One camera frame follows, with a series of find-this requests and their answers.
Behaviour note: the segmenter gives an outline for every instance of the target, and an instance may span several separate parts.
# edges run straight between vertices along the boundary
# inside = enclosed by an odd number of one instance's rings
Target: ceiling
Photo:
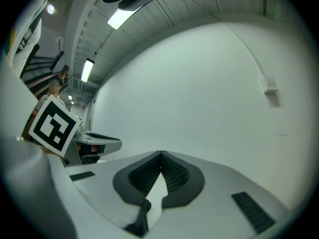
[[[107,24],[118,2],[74,0],[65,34],[69,91],[90,100],[112,69],[132,50],[163,30],[186,20],[216,13],[239,12],[265,15],[295,26],[302,25],[298,14],[285,0],[154,0],[139,9],[118,30]],[[95,64],[88,82],[81,82],[84,62]]]
[[[49,28],[56,35],[64,37],[70,9],[74,0],[48,0],[55,7],[54,14],[42,14],[42,26]]]

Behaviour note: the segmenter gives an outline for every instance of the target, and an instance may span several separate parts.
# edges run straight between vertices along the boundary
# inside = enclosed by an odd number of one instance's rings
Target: black vent grille
[[[162,155],[161,172],[165,179],[167,191],[169,193],[185,185],[189,178],[189,173],[184,167],[177,164],[165,155]]]
[[[129,174],[129,182],[144,195],[151,191],[160,175],[161,156],[158,155]]]
[[[94,176],[95,173],[93,172],[85,172],[85,173],[78,173],[74,175],[70,175],[72,181],[82,180],[91,176]]]
[[[275,224],[275,221],[246,192],[231,197],[258,234]]]

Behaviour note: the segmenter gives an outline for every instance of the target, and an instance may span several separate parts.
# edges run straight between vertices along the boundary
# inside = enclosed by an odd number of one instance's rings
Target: ceiling lamp
[[[115,13],[113,13],[113,15],[108,20],[108,25],[110,25],[115,30],[119,29],[121,27],[121,25],[123,25],[124,22],[127,21],[140,8],[138,8],[137,10],[134,10],[134,11],[117,9],[115,11]]]
[[[54,6],[51,5],[51,4],[49,4],[49,5],[47,6],[46,10],[47,10],[47,12],[48,12],[49,14],[54,14],[54,12],[55,12],[55,8],[54,8]]]
[[[88,78],[89,78],[89,75],[90,75],[90,72],[92,70],[93,65],[94,65],[94,61],[92,59],[87,58],[85,60],[81,81],[83,81],[83,82],[88,81]]]

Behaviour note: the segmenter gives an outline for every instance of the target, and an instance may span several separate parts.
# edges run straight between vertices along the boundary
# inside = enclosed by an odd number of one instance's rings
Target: railing
[[[23,75],[26,72],[31,72],[31,71],[35,71],[35,70],[39,70],[39,69],[45,69],[48,68],[51,72],[53,71],[53,69],[55,68],[55,66],[57,65],[57,63],[59,62],[59,60],[62,58],[62,56],[64,55],[64,51],[61,51],[60,54],[56,57],[56,58],[49,58],[49,57],[35,57],[35,54],[37,53],[37,51],[39,50],[40,46],[38,44],[36,44],[33,48],[33,50],[31,51],[25,66],[20,74],[20,78],[23,77]],[[41,61],[41,62],[31,62],[34,59],[42,59],[42,60],[46,60],[46,61]]]
[[[36,85],[38,85],[38,84],[40,84],[40,83],[42,83],[42,82],[45,82],[45,81],[47,81],[47,80],[49,80],[49,79],[52,79],[52,78],[54,78],[54,77],[56,77],[56,76],[59,76],[59,77],[61,77],[63,80],[65,80],[65,77],[66,77],[68,71],[69,71],[69,67],[68,67],[68,66],[64,66],[63,69],[62,69],[62,71],[56,72],[56,73],[52,73],[52,74],[50,74],[50,75],[43,76],[43,77],[41,77],[41,78],[39,78],[39,79],[37,79],[37,80],[35,80],[35,81],[33,81],[33,82],[30,82],[30,83],[27,84],[26,86],[27,86],[29,89],[31,89],[31,88],[33,88],[34,86],[36,86]],[[67,81],[65,81],[65,83],[63,84],[63,86],[62,86],[62,88],[61,88],[61,91],[66,88],[66,85],[67,85]],[[49,84],[46,84],[46,85],[43,86],[41,89],[36,90],[36,92],[34,92],[33,94],[37,97],[38,95],[40,95],[41,93],[43,93],[43,92],[44,92],[45,90],[47,90],[48,88],[49,88]]]

